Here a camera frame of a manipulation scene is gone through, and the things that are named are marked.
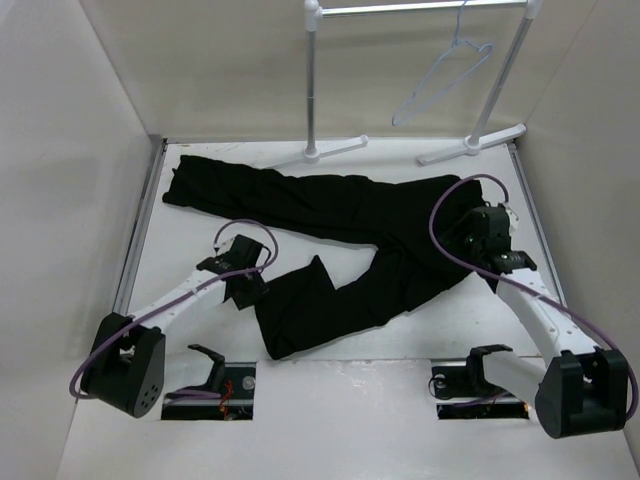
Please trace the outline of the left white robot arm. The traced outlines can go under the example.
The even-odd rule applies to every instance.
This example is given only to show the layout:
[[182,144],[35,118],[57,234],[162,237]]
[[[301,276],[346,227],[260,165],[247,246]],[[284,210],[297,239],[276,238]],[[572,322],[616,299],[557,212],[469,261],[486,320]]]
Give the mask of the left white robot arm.
[[179,286],[134,313],[112,312],[100,323],[89,356],[70,384],[78,400],[100,400],[133,417],[157,403],[220,398],[223,354],[195,341],[178,353],[166,351],[170,334],[201,325],[230,300],[243,310],[268,290],[264,269],[279,249],[243,235],[218,245]]

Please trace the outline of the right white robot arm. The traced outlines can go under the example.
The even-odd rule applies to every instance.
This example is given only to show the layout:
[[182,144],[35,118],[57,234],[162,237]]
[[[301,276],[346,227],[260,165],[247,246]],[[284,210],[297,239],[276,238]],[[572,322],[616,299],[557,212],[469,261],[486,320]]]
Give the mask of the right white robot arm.
[[440,240],[476,271],[515,314],[541,354],[535,367],[512,348],[474,347],[464,384],[473,394],[506,391],[534,408],[554,439],[620,430],[627,421],[630,367],[615,347],[603,348],[563,311],[537,265],[511,246],[505,206],[470,210]]

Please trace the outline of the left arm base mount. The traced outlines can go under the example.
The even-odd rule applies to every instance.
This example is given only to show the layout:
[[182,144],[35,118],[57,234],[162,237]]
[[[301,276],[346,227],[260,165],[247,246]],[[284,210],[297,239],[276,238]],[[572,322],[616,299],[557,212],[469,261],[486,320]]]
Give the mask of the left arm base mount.
[[250,421],[257,384],[255,362],[229,362],[224,355],[190,344],[166,363],[160,418],[164,421]]

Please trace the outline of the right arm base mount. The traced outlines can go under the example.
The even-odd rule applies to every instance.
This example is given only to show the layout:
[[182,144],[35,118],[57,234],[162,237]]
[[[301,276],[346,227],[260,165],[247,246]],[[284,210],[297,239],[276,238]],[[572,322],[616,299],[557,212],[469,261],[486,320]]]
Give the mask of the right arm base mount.
[[439,420],[528,420],[528,405],[501,387],[472,383],[462,361],[431,364],[428,381]]

